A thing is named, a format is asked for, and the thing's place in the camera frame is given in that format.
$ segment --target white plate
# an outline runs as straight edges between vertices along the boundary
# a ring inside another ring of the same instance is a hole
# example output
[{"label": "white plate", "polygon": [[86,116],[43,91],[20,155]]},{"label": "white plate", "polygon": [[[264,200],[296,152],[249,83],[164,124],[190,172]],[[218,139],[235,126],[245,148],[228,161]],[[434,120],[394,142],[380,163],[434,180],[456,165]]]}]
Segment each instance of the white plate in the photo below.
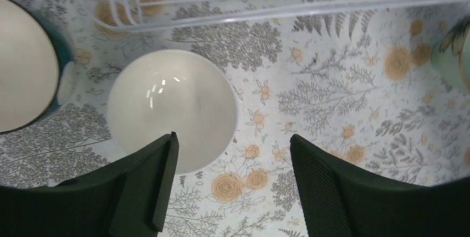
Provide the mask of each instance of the white plate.
[{"label": "white plate", "polygon": [[176,132],[177,174],[216,160],[237,128],[237,101],[225,75],[208,59],[184,50],[146,54],[117,77],[108,101],[111,135],[131,154]]},{"label": "white plate", "polygon": [[54,98],[59,64],[39,23],[9,0],[0,0],[0,133],[38,118]]}]

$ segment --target bowl rim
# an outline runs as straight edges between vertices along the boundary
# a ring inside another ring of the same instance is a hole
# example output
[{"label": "bowl rim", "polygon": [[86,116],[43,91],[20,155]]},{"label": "bowl rim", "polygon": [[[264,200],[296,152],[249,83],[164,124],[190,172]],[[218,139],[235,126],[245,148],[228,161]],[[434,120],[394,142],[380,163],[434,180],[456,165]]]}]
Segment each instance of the bowl rim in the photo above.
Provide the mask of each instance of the bowl rim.
[{"label": "bowl rim", "polygon": [[44,36],[47,37],[47,41],[48,43],[51,45],[51,47],[53,48],[54,50],[54,56],[55,56],[55,66],[57,67],[57,81],[55,82],[55,90],[54,90],[54,95],[51,97],[49,103],[44,107],[43,111],[38,115],[36,116],[34,119],[32,119],[31,121],[29,121],[28,123],[22,125],[22,126],[19,126],[17,128],[14,128],[14,129],[11,129],[11,130],[6,130],[6,131],[3,131],[3,132],[0,132],[0,135],[5,135],[5,134],[8,134],[8,133],[12,133],[12,132],[16,132],[16,131],[19,131],[23,128],[26,128],[30,125],[32,125],[33,123],[37,122],[38,120],[40,120],[45,114],[47,114],[49,108],[52,106],[52,103],[54,102],[54,100],[57,98],[57,94],[58,94],[58,91],[59,91],[59,83],[60,83],[60,76],[62,75],[61,72],[60,72],[60,63],[59,63],[59,54],[58,54],[58,49],[56,47],[55,44],[52,43],[52,40],[50,38],[50,35],[49,33],[46,31],[45,29],[45,26],[43,23],[40,22],[40,20],[37,18],[37,16],[33,13],[33,12],[30,12],[29,10],[25,9],[21,4],[19,4],[18,2],[14,1],[14,0],[5,0],[7,2],[10,2],[12,3],[14,6],[16,6],[17,8],[19,8],[19,10],[23,11],[23,12],[26,12],[26,14],[34,21],[36,22],[36,24],[40,27],[40,29],[42,30],[42,34],[44,34]]},{"label": "bowl rim", "polygon": [[[121,71],[121,73],[117,76],[117,78],[116,78],[116,79],[114,80],[114,82],[113,82],[113,85],[111,86],[111,89],[110,89],[110,92],[109,92],[108,99],[107,99],[107,102],[106,102],[106,103],[109,104],[109,98],[110,98],[111,93],[112,93],[112,91],[113,91],[114,83],[119,79],[119,76],[120,76],[129,66],[131,66],[133,63],[139,61],[140,59],[143,59],[145,56],[148,56],[148,55],[150,55],[150,54],[160,53],[160,52],[163,52],[163,51],[166,51],[166,52],[173,52],[173,53],[180,53],[180,54],[187,54],[187,55],[195,56],[195,57],[197,57],[197,58],[200,58],[201,60],[204,60],[204,61],[208,62],[209,65],[212,66],[212,67],[216,70],[216,72],[218,72],[219,74],[221,74],[221,75],[224,77],[223,80],[224,80],[224,81],[227,83],[227,85],[230,87],[230,91],[231,91],[231,93],[232,93],[232,98],[233,98],[233,101],[234,101],[234,103],[235,103],[235,109],[236,109],[236,116],[235,116],[235,122],[234,122],[235,130],[233,131],[232,136],[230,137],[230,139],[229,139],[229,141],[228,141],[228,144],[226,144],[225,149],[224,149],[223,152],[222,152],[216,159],[214,159],[211,163],[209,163],[209,164],[207,164],[207,165],[201,167],[201,168],[198,169],[198,170],[191,171],[191,172],[184,172],[184,173],[175,173],[176,176],[188,175],[188,174],[190,174],[190,173],[198,172],[198,171],[200,171],[200,170],[202,170],[202,169],[206,169],[206,168],[210,167],[211,165],[213,165],[213,163],[214,163],[216,160],[218,160],[218,159],[224,154],[224,152],[227,150],[227,148],[230,146],[230,144],[232,143],[232,141],[233,141],[233,139],[234,139],[234,137],[235,137],[236,132],[238,131],[238,124],[239,124],[239,120],[240,120],[240,119],[239,119],[239,115],[240,115],[240,110],[239,110],[239,108],[240,108],[240,106],[239,106],[239,103],[238,103],[238,97],[237,97],[237,95],[235,94],[235,91],[234,91],[234,90],[235,90],[235,86],[230,82],[230,80],[228,79],[227,75],[226,75],[215,63],[213,63],[211,60],[209,60],[208,58],[206,58],[206,57],[204,57],[204,56],[202,56],[202,55],[199,55],[199,54],[197,54],[197,53],[194,53],[194,52],[188,51],[188,50],[181,50],[181,49],[163,49],[163,50],[155,50],[155,51],[152,51],[152,52],[150,52],[150,53],[146,53],[146,54],[144,54],[144,55],[138,57],[138,58],[135,59],[134,61],[132,61],[129,65],[127,65],[127,66]],[[105,116],[105,118],[106,118],[106,124],[108,124],[108,122],[109,122],[108,108],[109,108],[109,105],[107,105],[107,107],[106,107],[106,116]],[[109,132],[110,132],[110,134],[111,134],[111,127],[110,127],[109,124],[108,124],[108,127],[109,127]],[[115,140],[115,142],[116,142],[116,144],[122,149],[121,144],[119,144],[119,142],[118,142],[117,140]]]}]

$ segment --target table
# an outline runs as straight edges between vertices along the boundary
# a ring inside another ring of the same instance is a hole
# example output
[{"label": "table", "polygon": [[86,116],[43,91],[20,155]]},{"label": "table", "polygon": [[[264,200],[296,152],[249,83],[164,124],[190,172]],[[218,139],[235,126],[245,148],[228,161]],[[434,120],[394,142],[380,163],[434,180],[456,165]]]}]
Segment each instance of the table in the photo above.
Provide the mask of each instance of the table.
[{"label": "table", "polygon": [[159,236],[307,236],[289,154],[295,133],[408,183],[470,174],[470,98],[429,63],[466,5],[116,33],[98,29],[76,0],[16,1],[70,34],[80,80],[53,116],[0,136],[2,185],[52,186],[123,157],[106,125],[107,96],[129,62],[159,49],[212,59],[239,104],[225,153],[175,177]]}]

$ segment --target green cup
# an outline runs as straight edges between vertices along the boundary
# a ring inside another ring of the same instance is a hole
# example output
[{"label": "green cup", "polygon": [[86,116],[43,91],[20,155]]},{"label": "green cup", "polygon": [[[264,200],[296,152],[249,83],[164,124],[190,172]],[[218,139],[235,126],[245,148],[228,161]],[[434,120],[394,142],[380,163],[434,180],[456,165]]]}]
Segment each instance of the green cup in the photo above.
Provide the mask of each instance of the green cup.
[{"label": "green cup", "polygon": [[432,51],[432,65],[445,81],[462,92],[470,92],[470,16],[461,19]]}]

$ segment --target teal mug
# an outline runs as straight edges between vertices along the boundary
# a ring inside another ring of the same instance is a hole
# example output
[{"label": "teal mug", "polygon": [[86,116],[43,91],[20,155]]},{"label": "teal mug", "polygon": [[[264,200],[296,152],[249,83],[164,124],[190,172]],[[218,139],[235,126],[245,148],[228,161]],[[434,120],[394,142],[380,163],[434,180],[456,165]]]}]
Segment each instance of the teal mug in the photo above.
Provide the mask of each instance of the teal mug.
[{"label": "teal mug", "polygon": [[470,92],[470,16],[461,19],[432,52],[432,65],[451,86]]},{"label": "teal mug", "polygon": [[70,98],[78,76],[69,41],[39,13],[0,0],[0,134],[49,116]]}]

